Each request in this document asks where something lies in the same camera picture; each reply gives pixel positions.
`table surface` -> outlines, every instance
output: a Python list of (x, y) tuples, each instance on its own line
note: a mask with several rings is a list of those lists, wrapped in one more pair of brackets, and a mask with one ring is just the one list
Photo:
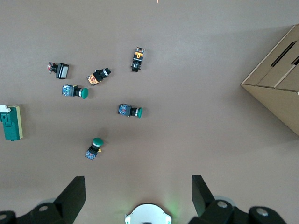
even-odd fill
[[(267, 206), (299, 223), (299, 138), (240, 86), (298, 10), (297, 0), (2, 1), (0, 103), (20, 106), (24, 138), (0, 128), (0, 210), (25, 214), (84, 175), (76, 224), (121, 224), (140, 203), (184, 224), (200, 174), (243, 211)], [(136, 46), (146, 52), (133, 73)], [(48, 62), (69, 64), (67, 79)], [(88, 98), (61, 95), (63, 84)], [(142, 118), (118, 115), (119, 104), (143, 107)], [(95, 137), (104, 145), (91, 161)]]

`brown cardboard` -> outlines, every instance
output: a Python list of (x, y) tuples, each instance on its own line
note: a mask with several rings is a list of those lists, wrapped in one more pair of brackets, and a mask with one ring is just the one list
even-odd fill
[(256, 66), (242, 84), (257, 85), (272, 69), (271, 64), (290, 45), (299, 40), (299, 26), (293, 26), (291, 30), (277, 43), (269, 54)]
[(299, 66), (296, 66), (276, 87), (281, 90), (299, 91)]
[[(279, 57), (294, 41), (297, 42)], [(298, 56), (299, 25), (296, 25), (241, 84), (297, 135), (299, 135), (299, 64), (295, 65), (294, 62)]]
[(258, 86), (277, 87), (278, 83), (285, 77), (287, 72), (291, 69), (292, 62), (299, 55), (299, 41), (281, 58), (281, 60), (264, 76), (258, 83)]

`green terminal block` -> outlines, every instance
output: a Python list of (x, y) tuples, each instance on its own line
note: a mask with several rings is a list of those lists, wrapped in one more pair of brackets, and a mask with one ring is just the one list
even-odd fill
[(6, 140), (19, 140), (23, 138), (20, 107), (0, 105), (0, 121)]

